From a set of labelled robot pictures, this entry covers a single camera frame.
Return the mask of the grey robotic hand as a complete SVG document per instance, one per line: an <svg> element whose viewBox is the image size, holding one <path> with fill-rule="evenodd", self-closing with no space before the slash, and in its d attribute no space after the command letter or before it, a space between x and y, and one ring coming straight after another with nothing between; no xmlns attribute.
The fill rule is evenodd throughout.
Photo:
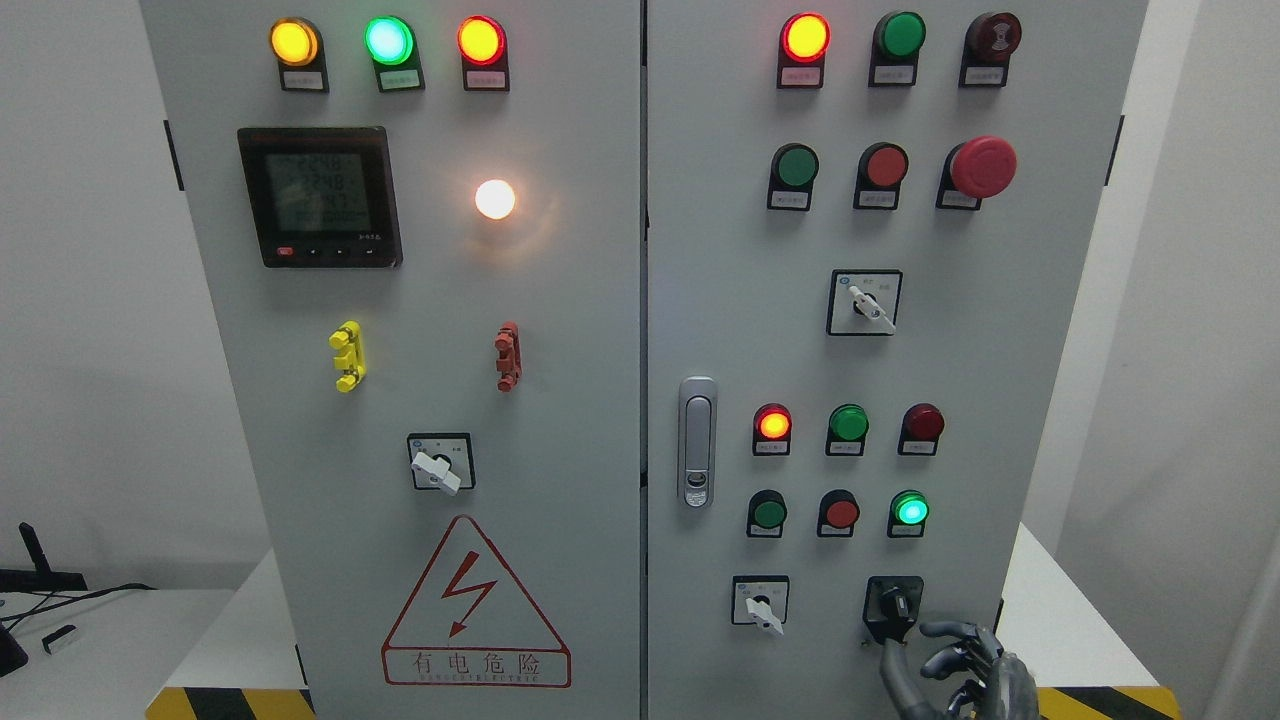
<svg viewBox="0 0 1280 720"><path fill-rule="evenodd" d="M955 671L968 671L965 682L950 698L945 711L924 697L909 671L905 644L887 637L882 644L879 675L895 711L901 719L960 719L970 705L974 719L1039 719L1038 688L1027 665L1007 652L988 626L960 621L932 621L920 625L923 635L952 637L956 642L931 656L920 675L942 680Z"/></svg>

